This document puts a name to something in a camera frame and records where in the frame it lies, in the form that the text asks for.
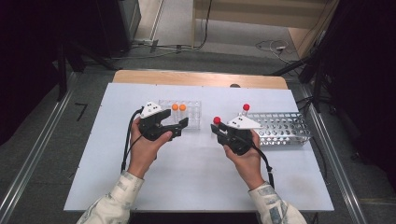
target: sleeve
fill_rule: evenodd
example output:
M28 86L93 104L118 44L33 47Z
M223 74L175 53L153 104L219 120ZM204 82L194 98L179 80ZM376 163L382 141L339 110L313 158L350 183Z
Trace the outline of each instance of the sleeve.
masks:
M130 209L144 180L122 172L116 186L91 205L77 224L128 223Z
M291 204L283 201L268 183L249 192L255 203L262 223L306 224L303 215Z

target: desk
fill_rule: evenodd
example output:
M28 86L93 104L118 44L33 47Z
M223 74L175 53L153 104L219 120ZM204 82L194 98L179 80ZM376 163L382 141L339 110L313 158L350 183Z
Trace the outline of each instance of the desk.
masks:
M251 82L253 85L273 88L249 89L248 80L256 80ZM134 84L120 83L128 81ZM169 85L180 82L185 82L185 85ZM243 88L228 88L230 83ZM148 100L179 99L202 101L201 129L183 130L182 136L161 148L145 176L146 182L136 198L134 210L255 211L247 194L248 187L233 163L225 157L216 136L211 134L209 124L217 115L225 120L232 119L240 112L243 103L250 103L252 111L297 111L292 94L285 87L282 77L117 72L114 83L107 86L64 210L85 210L116 183L127 124L136 109ZM285 200L303 211L333 210L309 143L297 147L266 148L265 153L274 167L276 191ZM268 179L265 167L262 167L262 173Z
M210 20L289 27L293 44L300 58L303 58L321 32L326 30L338 1L214 0L210 10ZM192 46L195 38L195 20L206 19L209 2L210 0L193 0Z

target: floor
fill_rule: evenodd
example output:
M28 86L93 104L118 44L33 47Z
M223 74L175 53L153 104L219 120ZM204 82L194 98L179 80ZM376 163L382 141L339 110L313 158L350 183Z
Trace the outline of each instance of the floor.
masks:
M188 38L173 31L172 28L163 28L166 19L172 15L171 9L178 5L169 5L176 1L166 0L163 3L163 11L158 20L158 28L153 39L159 40L159 45L189 44ZM224 27L236 29L232 24ZM290 40L285 29L280 27L261 27L265 35L260 35L257 27L251 28L251 36L242 36L246 41L240 41L242 33L235 33L236 39L225 38L221 42L221 34L213 35L209 32L205 48L196 51L185 51L175 54L171 49L157 49L149 53L150 48L136 48L129 52L123 59L112 60L116 66L124 69L161 69L178 71L203 71L219 72L245 75L270 74L283 68L287 63L280 60L269 49L263 46L261 50L256 47L263 40ZM294 46L289 44L289 51ZM296 56L282 52L279 54L287 61L298 60ZM83 74L70 75L70 95L65 102L62 115L55 120L56 126L51 130L51 136L42 148L40 159L35 169L29 175L29 182L21 186L21 197L11 208L8 223L76 223L81 216L80 212L65 212L64 203L73 183L73 176L78 168L78 163L87 143L97 110L100 106L107 83L112 81L114 71L106 70L102 65L86 60L88 65ZM302 85L297 79L301 69L290 71L282 77L287 80L288 87L292 90L296 101L306 97L306 90L312 86ZM20 172L23 163L29 153L35 149L35 142L51 116L56 103L58 89L54 88L29 115L14 136L5 144L0 146L0 194L4 197L9 192L8 188ZM81 115L82 106L87 105ZM348 135L333 110L325 104L321 104L320 117L332 140L333 147L346 172L347 178L353 187L357 200L360 202L361 210L365 216L366 223L390 223L396 220L395 192L390 186L384 172L372 164L367 164L359 158L352 160L355 154L350 144ZM318 114L312 110L307 113L306 118L309 127L317 127L315 117ZM315 132L318 145L311 142L318 159L318 165L322 169L328 191L332 198L334 211L319 213L320 223L357 223L349 212L348 203L341 191L342 185L337 179L337 174L329 161L329 153L323 146L323 139L319 132ZM308 222L311 222L314 214L304 213ZM256 214L133 214L132 223L257 223Z

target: person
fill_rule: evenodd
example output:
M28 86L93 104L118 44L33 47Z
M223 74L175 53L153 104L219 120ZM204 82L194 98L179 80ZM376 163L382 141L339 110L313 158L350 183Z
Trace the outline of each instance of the person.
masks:
M139 138L139 120L131 127L131 143ZM259 146L260 137L252 131L253 142ZM164 133L155 141L140 137L131 150L131 160L127 171L123 171L116 186L107 195L92 204L78 220L77 224L128 223L130 209L144 182L145 173L156 159L156 155L170 137ZM236 170L249 188L248 194L255 203L262 223L306 223L302 214L291 204L281 200L274 189L263 178L261 157L251 148L246 154L237 156L228 146L224 146L226 156L234 163Z

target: gray carpet floor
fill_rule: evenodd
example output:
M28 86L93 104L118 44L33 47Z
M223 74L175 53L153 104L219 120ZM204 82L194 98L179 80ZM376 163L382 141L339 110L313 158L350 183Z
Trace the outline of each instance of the gray carpet floor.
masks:
M134 49L129 55L147 55L148 49ZM123 69L161 69L177 71L220 72L231 74L262 75L270 74L285 63L278 59L249 57L243 55L219 54L213 52L189 51L163 57L145 59L112 60ZM81 213L65 212L64 203L73 182L74 173L95 120L107 83L112 81L114 71L102 65L87 62L87 68L79 79L59 123L45 148L35 171L23 192L8 223L75 223ZM301 84L297 81L296 69L283 75L288 81L296 100L303 97ZM15 175L20 170L35 140L52 111L58 90L54 88L24 121L14 136L0 146L0 194L3 196ZM81 106L88 104L78 121ZM355 150L350 144L345 128L337 116L329 112L327 105L322 106L322 116L328 127L337 153L346 169L359 199L382 199L380 202L365 201L361 204L369 223L392 223L396 220L395 198L384 172L372 164L352 160ZM308 125L314 130L312 119L307 115ZM328 191L332 198L334 211L319 213L319 223L352 223L345 200L332 173L326 153L325 160L320 157L323 146L318 134L318 147L312 143L319 167L327 176ZM309 221L314 214L304 213ZM132 223L257 223L255 214L134 214Z

